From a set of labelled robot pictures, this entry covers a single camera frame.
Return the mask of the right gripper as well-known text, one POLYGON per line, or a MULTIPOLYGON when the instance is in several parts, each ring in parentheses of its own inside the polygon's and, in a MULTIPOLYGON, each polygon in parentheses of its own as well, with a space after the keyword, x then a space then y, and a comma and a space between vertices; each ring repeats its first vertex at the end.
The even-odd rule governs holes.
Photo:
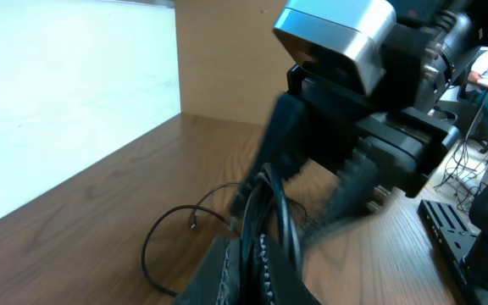
POLYGON ((287 73, 258 152, 230 205, 242 216, 264 164, 288 180, 312 159, 338 177, 301 247, 379 212, 392 186, 416 197, 460 137, 458 129, 416 108, 384 112, 367 98, 327 85, 298 65, 287 73))

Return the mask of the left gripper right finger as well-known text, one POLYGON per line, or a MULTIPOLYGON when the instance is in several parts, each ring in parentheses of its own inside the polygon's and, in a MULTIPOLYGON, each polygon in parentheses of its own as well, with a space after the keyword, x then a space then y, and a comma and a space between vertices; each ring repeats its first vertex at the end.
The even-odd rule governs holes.
POLYGON ((319 305, 302 283, 278 244, 261 234, 258 239, 258 303, 264 305, 319 305))

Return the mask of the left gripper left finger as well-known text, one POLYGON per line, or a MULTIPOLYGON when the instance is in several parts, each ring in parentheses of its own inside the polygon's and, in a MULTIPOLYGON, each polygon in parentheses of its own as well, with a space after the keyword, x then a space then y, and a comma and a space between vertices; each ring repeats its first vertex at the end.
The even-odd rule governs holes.
POLYGON ((240 239, 214 238, 174 305, 236 305, 240 294, 240 239))

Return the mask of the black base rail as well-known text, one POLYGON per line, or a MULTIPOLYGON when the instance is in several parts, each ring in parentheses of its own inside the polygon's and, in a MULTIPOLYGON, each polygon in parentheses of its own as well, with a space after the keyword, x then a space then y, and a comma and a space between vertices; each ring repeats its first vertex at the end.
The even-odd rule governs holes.
POLYGON ((467 304, 488 305, 488 184, 473 200, 470 230, 450 204, 423 200, 419 216, 467 304))

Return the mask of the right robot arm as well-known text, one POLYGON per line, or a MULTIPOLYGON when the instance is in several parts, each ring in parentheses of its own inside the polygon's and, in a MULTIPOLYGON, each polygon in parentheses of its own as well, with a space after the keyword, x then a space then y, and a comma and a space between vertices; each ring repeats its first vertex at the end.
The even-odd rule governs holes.
POLYGON ((230 211, 250 247, 272 215, 297 228, 283 189, 308 161, 339 177, 323 221, 355 215, 376 186, 416 197, 457 137, 430 117, 480 47, 487 1, 290 1, 274 36, 294 60, 230 211))

